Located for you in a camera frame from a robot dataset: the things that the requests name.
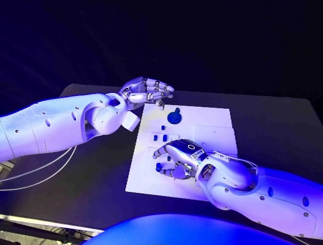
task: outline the blue round knob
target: blue round knob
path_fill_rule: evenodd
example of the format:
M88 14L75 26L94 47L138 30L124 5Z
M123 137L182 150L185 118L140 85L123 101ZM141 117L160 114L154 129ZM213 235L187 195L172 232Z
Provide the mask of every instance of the blue round knob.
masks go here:
M159 162L159 163L156 164L156 171L157 171L157 172L160 172L160 171L162 171L162 169L163 169L163 167L162 167L162 163Z
M169 113L167 121L170 124L179 124L182 122L182 114L179 108L176 108L174 112Z

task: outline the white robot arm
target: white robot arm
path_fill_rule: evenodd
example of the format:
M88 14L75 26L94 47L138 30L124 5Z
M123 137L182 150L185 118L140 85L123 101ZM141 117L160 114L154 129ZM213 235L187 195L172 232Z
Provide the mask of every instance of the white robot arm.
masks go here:
M123 125L134 130L140 119L130 112L146 102L164 108L173 87L138 77L118 93L88 94L38 102L0 117L0 162L25 155L62 151Z
M254 222L298 237L323 239L323 185L219 152L208 154L190 140L169 142L153 154L169 154L174 169L156 170L177 179L196 178L209 202Z

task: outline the black table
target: black table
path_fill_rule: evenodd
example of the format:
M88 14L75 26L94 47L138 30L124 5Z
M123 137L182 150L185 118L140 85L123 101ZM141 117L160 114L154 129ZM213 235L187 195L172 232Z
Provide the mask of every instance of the black table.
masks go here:
M72 84L61 96L114 91L117 87ZM177 91L166 103L229 108L239 157L323 184L323 126L307 100ZM134 113L141 116L143 108ZM79 145L69 164L52 179L25 190L0 192L0 214L107 229L138 216L183 213L238 222L287 239L287 235L239 213L216 209L208 202L124 191L137 133L138 127L133 132L121 127L113 135ZM22 157L10 176L35 169L58 155ZM16 188L45 179L64 162L4 182L2 188Z

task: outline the white paper sheet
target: white paper sheet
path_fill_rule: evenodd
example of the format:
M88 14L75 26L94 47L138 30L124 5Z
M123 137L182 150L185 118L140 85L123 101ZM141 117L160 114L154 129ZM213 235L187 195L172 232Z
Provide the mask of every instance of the white paper sheet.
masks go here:
M167 122L167 115L176 108L180 108L182 122L173 125ZM167 134L167 142L190 139L206 150L216 150L236 156L229 109L166 105L164 110L160 111L156 105L144 105L125 191L206 201L203 192L196 187L195 178L174 180L156 171L157 162L163 167L174 166L173 162L167 161L167 155L156 160L151 158L154 150L166 144L164 134Z

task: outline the dark background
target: dark background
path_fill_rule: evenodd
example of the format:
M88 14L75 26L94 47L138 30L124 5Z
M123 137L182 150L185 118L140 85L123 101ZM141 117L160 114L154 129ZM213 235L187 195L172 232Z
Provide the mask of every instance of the dark background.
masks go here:
M0 115L71 84L290 96L323 121L323 1L0 0Z

